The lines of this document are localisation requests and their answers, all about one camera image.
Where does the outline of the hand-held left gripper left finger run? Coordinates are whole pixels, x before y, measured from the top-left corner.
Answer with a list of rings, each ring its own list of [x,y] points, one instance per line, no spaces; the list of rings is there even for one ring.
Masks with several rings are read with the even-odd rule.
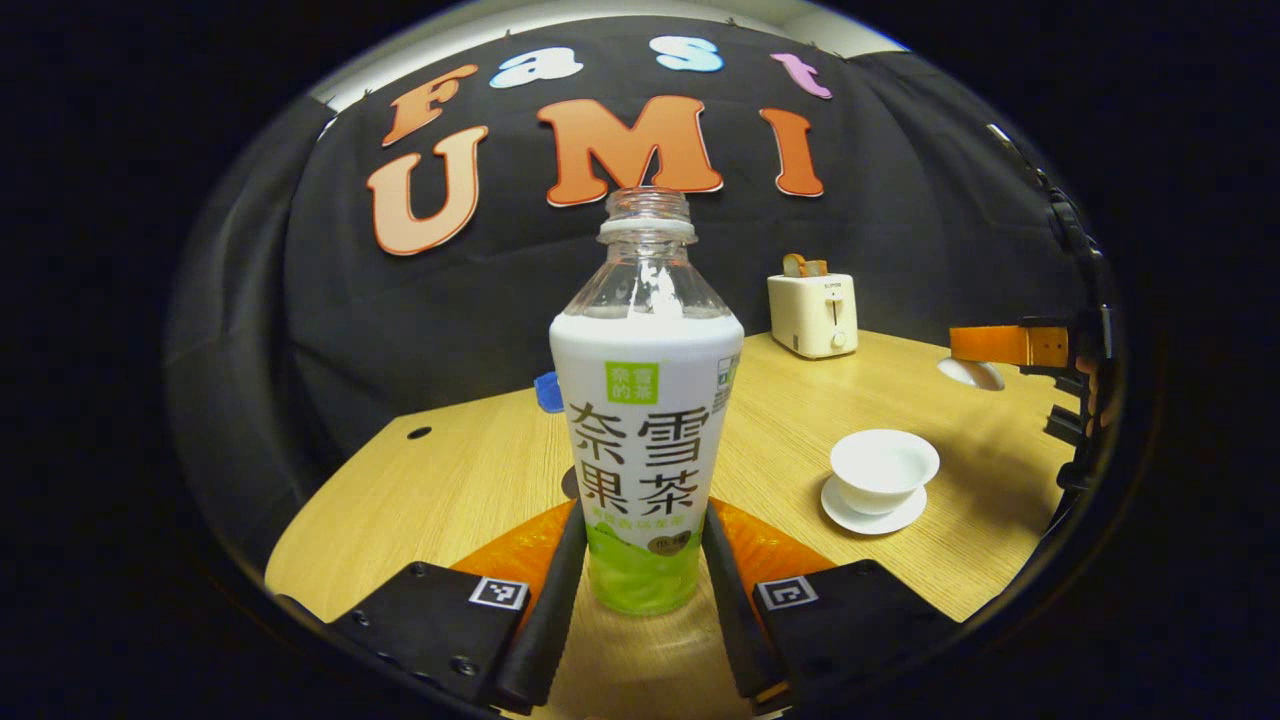
[[[586,548],[567,501],[449,568],[413,561],[330,621],[346,641],[479,708],[547,703]]]

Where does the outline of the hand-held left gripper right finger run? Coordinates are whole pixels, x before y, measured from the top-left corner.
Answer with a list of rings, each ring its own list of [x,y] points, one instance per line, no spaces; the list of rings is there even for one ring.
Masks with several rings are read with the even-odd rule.
[[[876,560],[836,564],[718,498],[701,547],[735,684],[758,714],[864,691],[961,629]]]

